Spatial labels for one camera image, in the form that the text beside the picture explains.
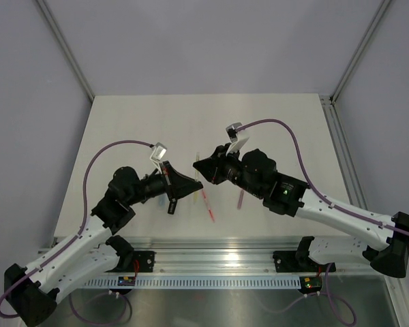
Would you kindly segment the thin red pen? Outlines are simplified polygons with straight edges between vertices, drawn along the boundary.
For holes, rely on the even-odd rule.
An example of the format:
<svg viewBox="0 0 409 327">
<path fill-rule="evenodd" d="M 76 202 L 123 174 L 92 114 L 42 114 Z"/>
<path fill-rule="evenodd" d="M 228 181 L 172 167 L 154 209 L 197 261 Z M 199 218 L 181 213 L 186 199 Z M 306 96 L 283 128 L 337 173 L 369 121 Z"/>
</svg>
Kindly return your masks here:
<svg viewBox="0 0 409 327">
<path fill-rule="evenodd" d="M 207 212 L 212 220 L 213 223 L 215 223 L 215 216 L 213 214 L 210 202 L 209 202 L 209 198 L 207 197 L 207 193 L 205 191 L 205 189 L 201 189 L 201 194 L 202 194 L 202 199 L 204 201 L 204 204 L 206 206 Z"/>
</svg>

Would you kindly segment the grey purple marker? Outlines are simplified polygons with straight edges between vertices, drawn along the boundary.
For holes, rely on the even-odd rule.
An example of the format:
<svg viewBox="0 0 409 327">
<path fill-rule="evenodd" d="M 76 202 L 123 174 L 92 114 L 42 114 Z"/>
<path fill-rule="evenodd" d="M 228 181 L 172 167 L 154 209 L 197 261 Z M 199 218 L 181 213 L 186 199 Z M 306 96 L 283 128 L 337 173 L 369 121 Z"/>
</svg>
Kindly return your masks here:
<svg viewBox="0 0 409 327">
<path fill-rule="evenodd" d="M 244 197 L 244 190 L 241 190 L 239 193 L 239 198 L 238 198 L 238 202 L 237 202 L 237 209 L 241 210 L 242 208 L 242 204 L 243 204 L 243 197 Z"/>
</svg>

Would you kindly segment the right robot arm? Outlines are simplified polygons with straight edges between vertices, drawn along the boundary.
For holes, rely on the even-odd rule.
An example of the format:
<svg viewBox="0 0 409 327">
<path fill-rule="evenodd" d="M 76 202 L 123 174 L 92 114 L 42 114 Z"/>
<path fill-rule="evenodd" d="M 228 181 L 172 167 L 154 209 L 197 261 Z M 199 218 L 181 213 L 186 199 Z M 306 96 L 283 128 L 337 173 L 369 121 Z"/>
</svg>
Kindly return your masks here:
<svg viewBox="0 0 409 327">
<path fill-rule="evenodd" d="M 210 183 L 224 181 L 262 200 L 278 215 L 322 223 L 346 233 L 349 240 L 304 236 L 294 251 L 275 251 L 278 272 L 335 271 L 337 264 L 368 265 L 389 277 L 404 278 L 409 258 L 409 215 L 381 215 L 316 194 L 314 188 L 277 171 L 277 164 L 255 149 L 240 156 L 218 146 L 193 167 Z"/>
</svg>

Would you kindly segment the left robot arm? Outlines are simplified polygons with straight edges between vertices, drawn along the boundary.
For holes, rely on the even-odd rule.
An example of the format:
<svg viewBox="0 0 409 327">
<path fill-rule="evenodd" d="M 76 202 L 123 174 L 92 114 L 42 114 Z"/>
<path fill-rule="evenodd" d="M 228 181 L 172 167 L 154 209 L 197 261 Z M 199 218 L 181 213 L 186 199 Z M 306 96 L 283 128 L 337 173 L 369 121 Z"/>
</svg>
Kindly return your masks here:
<svg viewBox="0 0 409 327">
<path fill-rule="evenodd" d="M 118 233 L 135 216 L 133 205 L 166 194 L 171 215 L 178 200 L 202 188 L 201 182 L 177 172 L 169 161 L 144 178 L 129 166 L 119 168 L 103 198 L 92 210 L 84 210 L 75 233 L 31 263 L 6 269 L 1 300 L 27 326 L 39 326 L 90 278 L 132 266 L 134 248 Z"/>
</svg>

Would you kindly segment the black pink highlighter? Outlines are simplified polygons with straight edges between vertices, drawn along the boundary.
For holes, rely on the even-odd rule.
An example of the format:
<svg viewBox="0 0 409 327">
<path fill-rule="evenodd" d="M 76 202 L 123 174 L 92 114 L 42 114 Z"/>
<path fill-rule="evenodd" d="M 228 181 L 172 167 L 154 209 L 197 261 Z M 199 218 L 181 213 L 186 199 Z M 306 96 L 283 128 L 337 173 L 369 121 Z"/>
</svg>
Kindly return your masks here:
<svg viewBox="0 0 409 327">
<path fill-rule="evenodd" d="M 176 201 L 175 199 L 171 200 L 171 201 L 169 202 L 169 205 L 168 205 L 168 211 L 167 211 L 167 213 L 168 213 L 169 215 L 173 215 L 173 214 L 175 213 L 176 207 L 177 207 L 177 201 Z"/>
</svg>

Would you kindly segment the light blue highlighter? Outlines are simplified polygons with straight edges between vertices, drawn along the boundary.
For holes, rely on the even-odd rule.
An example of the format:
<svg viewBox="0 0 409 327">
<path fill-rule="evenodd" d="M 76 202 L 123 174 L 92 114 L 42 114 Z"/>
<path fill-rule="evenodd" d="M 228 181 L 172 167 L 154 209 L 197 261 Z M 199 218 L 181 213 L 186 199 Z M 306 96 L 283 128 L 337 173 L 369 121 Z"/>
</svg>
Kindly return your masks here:
<svg viewBox="0 0 409 327">
<path fill-rule="evenodd" d="M 165 205 L 166 205 L 166 196 L 165 196 L 165 195 L 160 195 L 160 196 L 158 197 L 158 206 L 159 206 L 161 209 L 164 209 L 164 208 L 165 208 Z"/>
</svg>

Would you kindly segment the aluminium mounting rail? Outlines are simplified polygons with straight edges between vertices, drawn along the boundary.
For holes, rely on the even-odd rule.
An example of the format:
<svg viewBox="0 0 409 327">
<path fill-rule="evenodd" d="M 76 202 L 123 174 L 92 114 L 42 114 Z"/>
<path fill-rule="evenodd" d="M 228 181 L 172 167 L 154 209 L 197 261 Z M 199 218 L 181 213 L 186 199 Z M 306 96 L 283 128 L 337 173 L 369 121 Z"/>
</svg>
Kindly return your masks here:
<svg viewBox="0 0 409 327">
<path fill-rule="evenodd" d="M 43 253 L 35 266 L 72 266 L 82 262 L 86 254 L 106 245 L 119 258 L 117 268 L 130 263 L 135 251 L 154 251 L 155 264 L 162 263 L 164 254 L 171 255 L 170 262 L 179 266 L 197 263 L 206 267 L 217 265 L 222 269 L 247 269 L 252 264 L 264 268 L 274 265 L 274 251 L 297 251 L 297 257 L 308 257 L 318 264 L 334 263 L 336 270 L 344 266 L 359 268 L 370 266 L 378 273 L 402 278 L 406 275 L 409 246 L 395 236 L 388 237 L 383 249 L 376 249 L 353 237 L 305 236 L 298 243 L 291 240 L 186 240 L 161 241 L 150 238 L 122 238 L 119 235 L 106 240 L 96 240 L 93 234 L 72 241 L 64 238 L 50 251 Z"/>
</svg>

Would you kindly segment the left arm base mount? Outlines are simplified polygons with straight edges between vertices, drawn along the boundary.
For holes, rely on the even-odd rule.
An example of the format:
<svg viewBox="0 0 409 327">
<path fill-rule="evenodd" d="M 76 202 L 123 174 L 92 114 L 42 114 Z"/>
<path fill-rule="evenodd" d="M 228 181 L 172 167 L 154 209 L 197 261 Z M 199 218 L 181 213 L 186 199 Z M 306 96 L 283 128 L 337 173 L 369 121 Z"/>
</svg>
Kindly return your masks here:
<svg viewBox="0 0 409 327">
<path fill-rule="evenodd" d="M 114 292 L 126 295 L 138 285 L 138 278 L 142 275 L 152 273 L 155 264 L 154 251 L 135 251 L 132 261 L 125 267 L 116 268 L 119 274 L 115 284 Z"/>
</svg>

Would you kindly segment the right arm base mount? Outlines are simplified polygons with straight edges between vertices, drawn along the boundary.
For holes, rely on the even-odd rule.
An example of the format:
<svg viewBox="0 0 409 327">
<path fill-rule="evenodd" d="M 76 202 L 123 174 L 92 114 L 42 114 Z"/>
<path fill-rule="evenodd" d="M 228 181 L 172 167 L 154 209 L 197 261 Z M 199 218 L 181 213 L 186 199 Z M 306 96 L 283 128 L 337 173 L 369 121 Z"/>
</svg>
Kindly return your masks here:
<svg viewBox="0 0 409 327">
<path fill-rule="evenodd" d="M 335 272 L 334 263 L 318 264 L 308 257 L 297 257 L 297 251 L 274 251 L 273 261 L 277 273 L 298 273 L 300 288 L 302 294 L 311 294 L 321 292 L 323 281 L 322 273 L 325 273 L 330 266 L 329 271 Z"/>
</svg>

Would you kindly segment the aluminium side rail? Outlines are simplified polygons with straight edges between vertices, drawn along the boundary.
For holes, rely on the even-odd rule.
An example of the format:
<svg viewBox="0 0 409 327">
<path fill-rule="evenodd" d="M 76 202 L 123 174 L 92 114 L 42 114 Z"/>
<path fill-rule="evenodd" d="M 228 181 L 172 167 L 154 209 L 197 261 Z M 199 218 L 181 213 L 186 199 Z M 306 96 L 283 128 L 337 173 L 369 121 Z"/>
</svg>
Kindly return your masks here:
<svg viewBox="0 0 409 327">
<path fill-rule="evenodd" d="M 319 100 L 329 128 L 350 203 L 362 209 L 367 209 L 366 198 L 350 154 L 347 138 L 338 111 L 331 101 L 330 96 L 319 95 Z"/>
</svg>

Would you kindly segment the aluminium frame post left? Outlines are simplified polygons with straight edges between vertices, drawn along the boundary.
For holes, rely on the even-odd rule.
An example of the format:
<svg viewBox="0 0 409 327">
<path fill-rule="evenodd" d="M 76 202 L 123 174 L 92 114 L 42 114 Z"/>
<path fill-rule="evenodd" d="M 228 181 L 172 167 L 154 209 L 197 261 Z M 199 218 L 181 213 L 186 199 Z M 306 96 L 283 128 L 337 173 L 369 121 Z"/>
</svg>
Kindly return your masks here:
<svg viewBox="0 0 409 327">
<path fill-rule="evenodd" d="M 67 42 L 65 34 L 63 33 L 62 28 L 60 27 L 60 24 L 56 19 L 48 2 L 45 0 L 35 0 L 33 1 L 33 3 L 39 11 L 42 19 L 45 21 L 46 26 L 48 27 L 54 41 L 62 52 L 64 59 L 67 61 L 67 64 L 69 65 L 79 86 L 86 95 L 87 99 L 91 103 L 93 103 L 95 99 L 95 93 L 93 92 L 88 79 L 82 71 L 81 66 L 79 65 L 69 43 Z"/>
</svg>

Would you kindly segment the aluminium frame post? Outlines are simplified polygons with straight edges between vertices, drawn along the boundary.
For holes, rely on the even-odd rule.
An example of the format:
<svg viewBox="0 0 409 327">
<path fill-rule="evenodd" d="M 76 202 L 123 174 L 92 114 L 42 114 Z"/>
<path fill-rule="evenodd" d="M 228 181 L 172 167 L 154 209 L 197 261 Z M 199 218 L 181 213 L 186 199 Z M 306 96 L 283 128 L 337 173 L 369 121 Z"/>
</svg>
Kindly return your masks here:
<svg viewBox="0 0 409 327">
<path fill-rule="evenodd" d="M 393 0 L 382 0 L 379 3 L 379 6 L 370 19 L 368 26 L 366 27 L 359 43 L 357 44 L 357 47 L 355 48 L 348 64 L 346 65 L 346 68 L 341 75 L 337 86 L 334 88 L 334 91 L 330 96 L 330 101 L 333 105 L 336 104 L 340 95 L 343 93 L 347 84 L 350 82 L 352 75 L 355 73 L 357 67 L 359 66 L 359 63 L 365 56 L 365 53 L 368 51 L 377 32 L 380 30 L 383 20 L 386 18 L 394 2 L 395 1 Z"/>
<path fill-rule="evenodd" d="M 82 71 L 81 66 L 79 65 L 69 43 L 67 42 L 65 34 L 63 33 L 62 28 L 60 27 L 60 24 L 56 19 L 48 2 L 45 0 L 35 0 L 33 1 L 33 3 L 39 11 L 42 19 L 45 21 L 46 26 L 48 27 L 54 41 L 62 52 L 64 59 L 67 61 L 67 64 L 69 65 L 79 86 L 86 95 L 87 99 L 91 103 L 93 103 L 95 99 L 95 93 L 93 92 L 88 79 Z"/>
</svg>

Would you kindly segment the aluminium frame post right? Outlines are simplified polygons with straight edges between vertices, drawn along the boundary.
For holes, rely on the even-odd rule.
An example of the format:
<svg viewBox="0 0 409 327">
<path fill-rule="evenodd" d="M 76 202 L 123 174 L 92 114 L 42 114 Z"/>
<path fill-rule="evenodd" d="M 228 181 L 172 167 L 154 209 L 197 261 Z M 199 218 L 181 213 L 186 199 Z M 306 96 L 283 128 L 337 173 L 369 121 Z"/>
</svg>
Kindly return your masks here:
<svg viewBox="0 0 409 327">
<path fill-rule="evenodd" d="M 341 75 L 337 86 L 334 88 L 334 91 L 330 96 L 330 101 L 333 105 L 336 104 L 340 95 L 343 93 L 347 84 L 350 82 L 352 75 L 355 73 L 357 67 L 359 66 L 359 63 L 365 56 L 365 53 L 368 51 L 377 32 L 380 30 L 383 20 L 386 18 L 394 2 L 395 1 L 393 0 L 382 0 L 379 3 L 379 6 L 370 19 L 368 26 L 366 27 L 359 43 L 357 44 L 357 47 L 355 48 L 348 64 L 346 65 L 346 68 Z"/>
</svg>

